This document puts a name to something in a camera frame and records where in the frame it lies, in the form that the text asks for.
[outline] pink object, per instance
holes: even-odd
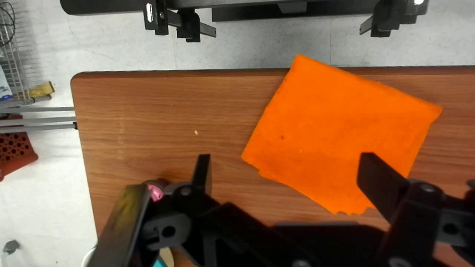
[[[151,199],[153,202],[158,202],[160,199],[163,199],[163,192],[161,192],[160,187],[153,186],[153,184],[147,184],[147,189],[148,189],[148,192],[150,192],[150,199]]]

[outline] cable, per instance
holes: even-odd
[[[6,34],[7,34],[7,40],[0,40],[0,48],[7,46],[9,43],[12,43],[14,34],[16,34],[16,15],[14,15],[14,9],[9,2],[0,2],[0,12],[6,14],[9,17],[9,22],[4,24],[1,20],[0,27],[6,27]]]

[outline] wire basket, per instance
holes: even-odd
[[[13,6],[9,2],[0,2],[0,109],[20,107],[37,101],[29,97],[22,80],[14,25]]]

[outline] wooden tabletop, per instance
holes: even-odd
[[[461,198],[464,181],[475,177],[475,68],[348,71],[443,107],[411,177]],[[236,203],[265,224],[359,221],[386,229],[375,211],[362,217],[331,215],[297,192],[259,178],[239,159],[285,73],[75,76],[71,88],[98,233],[124,186],[151,178],[187,181],[200,153],[212,155],[212,196]],[[436,257],[463,266],[446,246],[438,246]]]

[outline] orange towel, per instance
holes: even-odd
[[[408,175],[442,109],[298,55],[242,159],[332,214],[372,205],[356,186],[362,152]]]

